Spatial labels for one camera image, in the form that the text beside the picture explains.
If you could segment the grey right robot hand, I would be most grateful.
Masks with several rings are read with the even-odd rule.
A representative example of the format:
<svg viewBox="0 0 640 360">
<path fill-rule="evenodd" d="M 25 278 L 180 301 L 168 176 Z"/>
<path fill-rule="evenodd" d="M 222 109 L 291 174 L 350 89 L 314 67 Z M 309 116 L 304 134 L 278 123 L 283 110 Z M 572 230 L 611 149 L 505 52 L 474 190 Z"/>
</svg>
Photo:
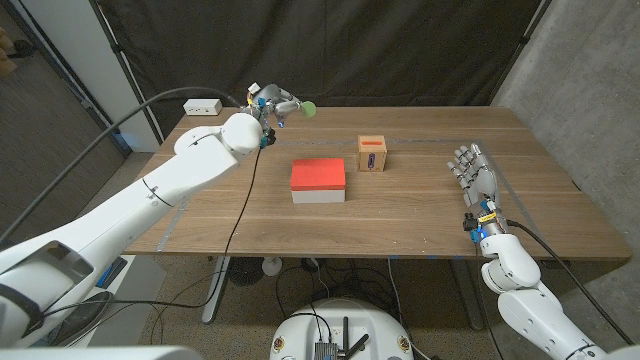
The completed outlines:
<svg viewBox="0 0 640 360">
<path fill-rule="evenodd" d="M 508 226 L 501 214 L 497 177 L 479 146 L 472 143 L 454 151 L 454 161 L 447 166 L 463 191 L 468 208 L 464 230 L 474 229 L 478 238 L 505 234 Z"/>
</svg>

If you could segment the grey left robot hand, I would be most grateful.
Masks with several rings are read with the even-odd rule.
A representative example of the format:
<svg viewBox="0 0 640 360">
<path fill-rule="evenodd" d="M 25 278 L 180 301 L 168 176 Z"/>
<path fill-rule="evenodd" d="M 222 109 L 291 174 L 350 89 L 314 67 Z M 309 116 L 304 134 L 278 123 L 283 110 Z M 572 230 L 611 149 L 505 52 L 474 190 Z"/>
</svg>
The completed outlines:
<svg viewBox="0 0 640 360">
<path fill-rule="evenodd" d="M 263 129 L 267 129 L 270 115 L 274 115 L 279 123 L 283 123 L 286 117 L 301 109 L 302 101 L 278 85 L 269 84 L 261 87 L 253 83 L 248 87 L 247 105 L 241 112 L 251 115 Z"/>
</svg>

